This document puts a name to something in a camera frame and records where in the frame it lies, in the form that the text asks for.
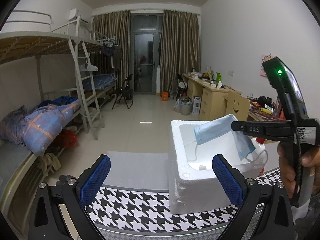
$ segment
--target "houndstooth rug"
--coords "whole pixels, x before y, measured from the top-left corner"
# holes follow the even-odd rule
[[[260,184],[274,185],[280,180],[275,170],[257,178]],[[123,190],[103,186],[94,202],[85,208],[97,227],[148,233],[173,233],[210,229],[229,222],[237,208],[233,205],[212,211],[173,215],[168,192]]]

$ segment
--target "blue gripper pad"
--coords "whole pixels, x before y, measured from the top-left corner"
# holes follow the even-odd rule
[[[245,178],[242,174],[237,169],[232,168],[221,154],[213,157],[212,169],[230,202],[236,207],[241,207],[246,194],[246,185],[243,184]]]
[[[84,208],[85,206],[90,205],[94,198],[96,197],[102,183],[106,179],[111,169],[110,158],[106,155],[101,155],[99,159],[92,165],[91,168],[86,169],[82,175],[86,175],[89,172],[89,178],[80,188],[79,202],[80,205]]]

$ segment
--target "green bottle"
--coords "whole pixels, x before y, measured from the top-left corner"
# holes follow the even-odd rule
[[[217,83],[219,83],[219,81],[221,81],[221,75],[220,73],[217,72],[217,79],[216,79]]]

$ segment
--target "metal ladder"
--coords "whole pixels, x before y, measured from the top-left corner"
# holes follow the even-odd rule
[[[94,130],[94,126],[93,126],[93,121],[99,116],[100,118],[100,123],[101,123],[101,127],[104,128],[104,121],[103,121],[103,118],[101,116],[101,112],[100,112],[100,108],[99,108],[99,103],[98,103],[98,99],[97,99],[97,94],[96,94],[96,90],[95,90],[95,87],[94,87],[94,81],[93,81],[93,75],[92,75],[92,71],[89,71],[89,76],[86,76],[86,77],[81,77],[81,73],[80,73],[80,67],[79,67],[79,59],[86,59],[87,60],[87,63],[88,64],[91,64],[90,62],[90,57],[89,57],[89,54],[88,54],[88,51],[87,51],[87,48],[85,46],[85,43],[84,41],[81,42],[81,45],[82,45],[82,48],[84,50],[84,54],[85,56],[84,57],[79,57],[79,39],[78,39],[78,35],[79,35],[79,26],[80,26],[80,16],[78,16],[78,20],[77,20],[77,25],[76,25],[76,39],[75,39],[75,46],[73,47],[73,44],[72,44],[72,40],[69,39],[68,40],[68,44],[69,44],[69,47],[70,47],[70,51],[71,51],[71,54],[72,54],[72,57],[73,57],[73,60],[75,62],[75,69],[76,69],[76,85],[77,85],[77,93],[78,93],[78,98],[80,97],[81,95],[81,98],[79,98],[79,101],[80,101],[80,112],[81,112],[81,115],[82,115],[82,121],[83,121],[83,124],[84,124],[84,130],[86,133],[89,132],[88,130],[88,125],[87,125],[87,120],[88,119],[88,122],[89,122],[89,126],[90,126],[90,130],[91,130],[91,133],[93,135],[93,138],[95,140],[98,140],[98,136],[97,136],[97,133],[96,131]],[[82,81],[85,80],[85,79],[88,79],[90,78],[91,80],[91,87],[92,87],[92,95],[89,96],[88,98],[85,98],[85,94],[84,94],[84,88],[83,88],[83,84],[82,84]],[[95,101],[95,104],[96,104],[96,108],[97,108],[97,112],[96,114],[91,118],[90,117],[90,113],[89,113],[89,109],[88,109],[88,102],[94,98],[94,101]]]

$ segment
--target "plastic bottle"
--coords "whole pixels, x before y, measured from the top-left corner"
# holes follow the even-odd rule
[[[252,155],[252,162],[256,165],[262,167],[262,170],[259,173],[259,176],[263,175],[264,173],[264,166],[268,161],[268,153],[266,147],[264,145],[265,139],[262,138],[252,138],[252,144],[255,146],[255,151],[251,153]]]

